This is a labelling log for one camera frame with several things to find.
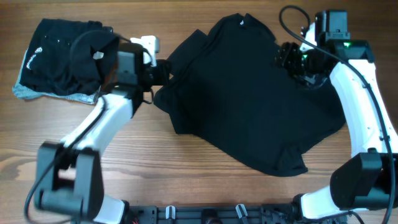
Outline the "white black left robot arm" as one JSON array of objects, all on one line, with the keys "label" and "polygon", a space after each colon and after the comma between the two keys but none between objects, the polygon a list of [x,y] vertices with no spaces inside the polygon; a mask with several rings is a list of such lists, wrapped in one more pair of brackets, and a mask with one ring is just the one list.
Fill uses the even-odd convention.
[{"label": "white black left robot arm", "polygon": [[108,85],[86,119],[60,142],[44,142],[37,152],[36,179],[27,194],[29,205],[67,215],[69,223],[138,223],[129,203],[105,194],[101,156],[128,123],[152,86],[164,85],[167,73],[156,61],[159,40],[153,35],[131,38],[117,52],[118,81]]}]

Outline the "black t-shirt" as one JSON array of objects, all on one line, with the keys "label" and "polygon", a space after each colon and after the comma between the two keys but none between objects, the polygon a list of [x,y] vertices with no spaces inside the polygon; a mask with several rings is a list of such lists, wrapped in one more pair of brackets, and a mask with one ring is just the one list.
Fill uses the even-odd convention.
[{"label": "black t-shirt", "polygon": [[196,135],[268,175],[303,174],[304,153],[345,123],[330,82],[308,90],[274,64],[273,33],[250,14],[196,30],[169,56],[155,105],[178,134]]}]

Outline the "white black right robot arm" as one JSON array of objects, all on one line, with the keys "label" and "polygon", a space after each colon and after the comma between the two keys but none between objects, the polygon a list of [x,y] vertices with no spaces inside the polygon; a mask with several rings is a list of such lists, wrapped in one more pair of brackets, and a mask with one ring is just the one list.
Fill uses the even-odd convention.
[{"label": "white black right robot arm", "polygon": [[365,40],[331,39],[303,48],[284,43],[277,64],[310,87],[328,80],[336,90],[351,137],[351,159],[334,171],[326,187],[279,205],[291,222],[316,223],[357,211],[397,208],[397,133],[376,83],[376,66]]}]

